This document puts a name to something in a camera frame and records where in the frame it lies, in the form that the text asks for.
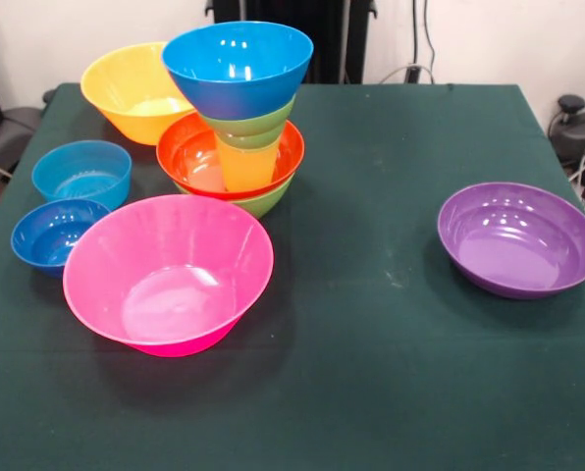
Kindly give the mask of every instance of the green bowl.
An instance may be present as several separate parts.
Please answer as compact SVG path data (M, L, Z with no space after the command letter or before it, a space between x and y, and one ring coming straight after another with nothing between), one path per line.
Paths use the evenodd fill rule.
M221 140L240 149L266 147L282 134L293 109L294 97L279 110L250 120L214 120L200 115Z
M293 181L294 174L291 177L277 186L275 189L272 189L268 193L261 194L259 196L255 196L253 198L247 199L237 199L233 201L229 201L232 204L235 204L242 208L243 210L247 211L248 213L252 214L253 217L260 219L266 213L268 213L273 207L279 203L286 190L289 188L291 182ZM186 189L180 187L178 184L175 183L175 186L182 192L186 194L191 194Z

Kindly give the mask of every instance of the purple bowl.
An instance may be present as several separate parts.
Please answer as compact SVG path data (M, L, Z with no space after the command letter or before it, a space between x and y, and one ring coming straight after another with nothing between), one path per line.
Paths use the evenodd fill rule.
M480 288L514 299L545 297L585 281L585 215L520 183L480 183L441 208L441 242Z

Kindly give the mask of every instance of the white wall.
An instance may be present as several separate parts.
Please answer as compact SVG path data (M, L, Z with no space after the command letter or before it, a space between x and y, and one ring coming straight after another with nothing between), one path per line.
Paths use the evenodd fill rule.
M204 0L0 0L0 101L40 105L106 52L212 22Z
M367 82L412 60L411 1L376 3L380 15L370 20ZM585 0L429 0L428 23L437 82L518 83L542 126L561 94L585 97ZM422 27L419 32L419 62L427 65Z
M370 18L367 82L411 60L410 0L376 2L380 16ZM210 23L204 3L0 0L2 105L38 105L43 91L78 81L105 52ZM585 0L429 0L429 24L437 82L519 83L542 124L560 94L585 96ZM419 60L426 63L420 32Z

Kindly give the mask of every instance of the orange bowl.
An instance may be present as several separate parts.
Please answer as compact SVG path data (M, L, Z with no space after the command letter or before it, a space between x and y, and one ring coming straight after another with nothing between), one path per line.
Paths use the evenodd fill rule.
M227 191L216 148L216 135L195 112L172 124L157 144L157 161L181 188L224 200L246 199L266 193L289 179L303 160L301 132L286 121L270 183L247 191Z

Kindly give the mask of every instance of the dark blue bowl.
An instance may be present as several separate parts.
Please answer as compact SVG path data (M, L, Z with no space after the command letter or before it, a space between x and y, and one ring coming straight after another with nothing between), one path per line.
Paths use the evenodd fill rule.
M14 227L11 248L28 265L60 278L68 254L85 231L109 214L87 199L62 199L39 206Z
M199 113L247 120L293 99L313 50L310 38L290 26L228 22L176 37L162 51L162 60Z

